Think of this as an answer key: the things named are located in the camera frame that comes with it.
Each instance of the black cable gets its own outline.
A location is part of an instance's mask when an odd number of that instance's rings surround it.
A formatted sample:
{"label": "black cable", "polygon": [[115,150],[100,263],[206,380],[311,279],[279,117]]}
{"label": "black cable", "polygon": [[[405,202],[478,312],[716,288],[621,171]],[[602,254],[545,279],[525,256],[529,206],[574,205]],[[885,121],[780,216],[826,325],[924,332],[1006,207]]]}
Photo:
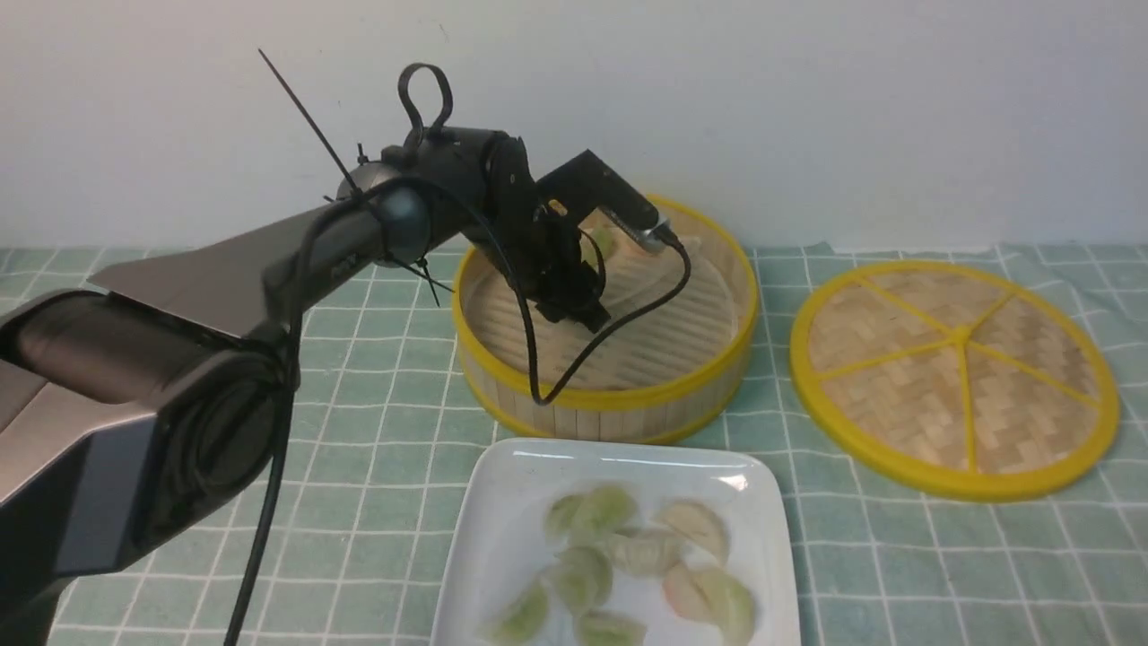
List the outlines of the black cable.
{"label": "black cable", "polygon": [[259,522],[255,528],[251,553],[247,559],[243,578],[239,585],[239,594],[235,598],[235,608],[232,612],[227,633],[224,637],[224,646],[236,646],[240,632],[243,629],[243,621],[247,618],[247,609],[251,605],[251,594],[255,592],[255,584],[259,575],[259,566],[263,562],[263,554],[267,548],[267,538],[271,536],[271,523],[274,519],[276,504],[279,500],[279,490],[282,485],[284,470],[287,465],[292,415],[295,408],[294,392],[300,380],[298,351],[303,340],[304,277],[311,264],[311,254],[315,249],[316,240],[332,224],[338,221],[340,217],[352,212],[352,207],[354,204],[336,204],[320,213],[308,227],[295,256],[294,283],[287,302],[287,311],[289,312],[286,366],[287,388],[284,389],[277,413],[278,429],[273,439],[271,473],[267,475],[267,491],[263,497],[263,508],[259,512]]}
{"label": "black cable", "polygon": [[[693,271],[693,266],[690,263],[690,254],[685,251],[685,247],[682,246],[682,242],[677,239],[677,235],[675,235],[674,232],[669,229],[669,227],[658,228],[656,233],[658,234],[658,238],[666,243],[667,247],[670,247],[672,249],[677,251],[677,255],[682,256],[682,278],[677,281],[676,285],[674,285],[672,289],[658,296],[657,298],[647,302],[646,304],[635,309],[634,311],[622,316],[621,318],[618,318],[616,320],[611,322],[611,325],[607,326],[605,330],[595,336],[594,340],[590,343],[588,343],[584,349],[582,349],[582,352],[579,353],[579,356],[574,359],[574,361],[571,363],[566,372],[563,373],[563,376],[559,378],[557,382],[554,382],[554,388],[551,389],[550,395],[548,395],[544,398],[540,397],[538,392],[538,351],[535,348],[534,326],[529,326],[529,332],[526,336],[526,355],[530,372],[529,373],[530,395],[534,397],[534,402],[536,404],[538,404],[540,406],[545,406],[552,403],[558,397],[558,395],[563,392],[563,389],[566,388],[566,384],[569,383],[571,379],[574,378],[574,374],[577,373],[577,369],[582,367],[582,364],[584,364],[585,360],[590,358],[590,355],[594,353],[594,351],[597,350],[597,348],[602,345],[603,342],[605,342],[607,338],[610,338],[611,335],[621,329],[622,326],[626,326],[627,322],[630,322],[635,318],[645,316],[646,313],[650,313],[651,311],[674,299],[674,297],[677,294],[682,293],[682,289],[685,288],[685,285],[690,281],[690,274]],[[522,298],[521,294],[519,294],[519,301],[525,298]],[[528,310],[526,311],[526,313],[523,313],[523,318],[526,320],[530,319]]]}
{"label": "black cable", "polygon": [[602,256],[602,247],[598,246],[598,241],[594,239],[594,235],[581,226],[577,227],[577,232],[585,235],[587,240],[590,240],[590,246],[594,247],[594,255],[598,258],[598,287],[594,296],[602,297],[602,294],[606,293],[606,258]]}

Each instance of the bamboo steamer lid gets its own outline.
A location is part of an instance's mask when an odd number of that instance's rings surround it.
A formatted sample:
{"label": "bamboo steamer lid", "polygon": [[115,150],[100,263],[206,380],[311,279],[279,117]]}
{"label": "bamboo steamer lid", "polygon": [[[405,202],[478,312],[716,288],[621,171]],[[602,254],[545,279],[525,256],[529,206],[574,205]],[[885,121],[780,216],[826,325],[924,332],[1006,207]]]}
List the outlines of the bamboo steamer lid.
{"label": "bamboo steamer lid", "polygon": [[1018,285],[939,262],[855,268],[802,305],[794,388],[843,449],[959,499],[1044,496],[1111,445],[1118,396],[1100,351]]}
{"label": "bamboo steamer lid", "polygon": [[[481,254],[467,252],[456,277],[453,313],[463,373],[480,404],[520,435],[630,443],[670,443],[713,420],[748,366],[758,288],[740,246],[701,213],[660,197],[685,246],[692,272],[662,306],[607,338],[546,407],[534,404],[518,301]],[[604,226],[588,218],[583,226]],[[650,255],[606,226],[602,302],[612,319],[668,291],[682,277],[672,249]],[[543,395],[594,335],[573,321],[552,325],[532,308]]]}

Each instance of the square plate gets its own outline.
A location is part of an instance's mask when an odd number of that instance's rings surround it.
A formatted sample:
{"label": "square plate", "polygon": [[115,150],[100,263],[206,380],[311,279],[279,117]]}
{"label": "square plate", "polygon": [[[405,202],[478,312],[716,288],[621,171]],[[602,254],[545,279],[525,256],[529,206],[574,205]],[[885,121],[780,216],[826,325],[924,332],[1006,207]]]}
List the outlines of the square plate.
{"label": "square plate", "polygon": [[[634,524],[647,526],[667,503],[701,501],[726,522],[728,571],[757,601],[751,646],[800,644],[793,557],[777,481],[765,465],[737,453],[550,439],[507,439],[482,454],[463,499],[432,646],[480,646],[482,625],[509,606],[534,577],[556,562],[561,546],[548,545],[543,519],[550,505],[599,483],[625,487],[638,504]],[[692,554],[688,563],[701,562]],[[606,610],[649,628],[645,644],[721,646],[718,629],[678,618],[662,597],[660,579],[614,573]],[[551,593],[537,646],[575,646],[573,620]]]}

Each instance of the white wall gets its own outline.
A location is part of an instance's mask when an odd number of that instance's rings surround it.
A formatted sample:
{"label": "white wall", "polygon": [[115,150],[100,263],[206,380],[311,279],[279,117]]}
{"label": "white wall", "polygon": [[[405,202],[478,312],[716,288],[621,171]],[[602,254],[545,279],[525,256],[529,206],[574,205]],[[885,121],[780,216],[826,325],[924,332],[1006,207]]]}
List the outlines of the white wall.
{"label": "white wall", "polygon": [[589,147],[752,243],[1148,240],[1143,0],[54,0],[0,5],[0,246],[317,204],[258,46],[348,161],[426,60],[536,174]]}

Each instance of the green dumpling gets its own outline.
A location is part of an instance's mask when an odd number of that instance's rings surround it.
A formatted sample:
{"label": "green dumpling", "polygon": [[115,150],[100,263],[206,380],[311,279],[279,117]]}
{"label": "green dumpling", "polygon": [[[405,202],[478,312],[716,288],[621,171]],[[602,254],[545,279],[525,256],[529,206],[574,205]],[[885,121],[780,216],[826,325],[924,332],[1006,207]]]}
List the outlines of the green dumpling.
{"label": "green dumpling", "polygon": [[641,646],[646,628],[625,615],[591,610],[574,626],[579,646]]}
{"label": "green dumpling", "polygon": [[755,617],[753,596],[740,581],[720,568],[705,568],[693,574],[713,622],[721,629],[726,646],[748,646],[753,639]]}
{"label": "green dumpling", "polygon": [[546,513],[546,520],[542,528],[546,535],[546,543],[558,543],[566,536],[566,532],[571,530],[574,513],[577,512],[580,505],[582,505],[582,496],[573,495],[560,498],[550,506],[550,512]]}
{"label": "green dumpling", "polygon": [[571,519],[572,545],[592,545],[614,534],[638,511],[638,506],[618,485],[604,485],[585,495]]}
{"label": "green dumpling", "polygon": [[550,599],[535,579],[513,604],[487,624],[483,639],[495,646],[523,646],[542,630],[549,612]]}
{"label": "green dumpling", "polygon": [[605,604],[614,586],[610,561],[594,547],[566,550],[543,576],[575,617]]}

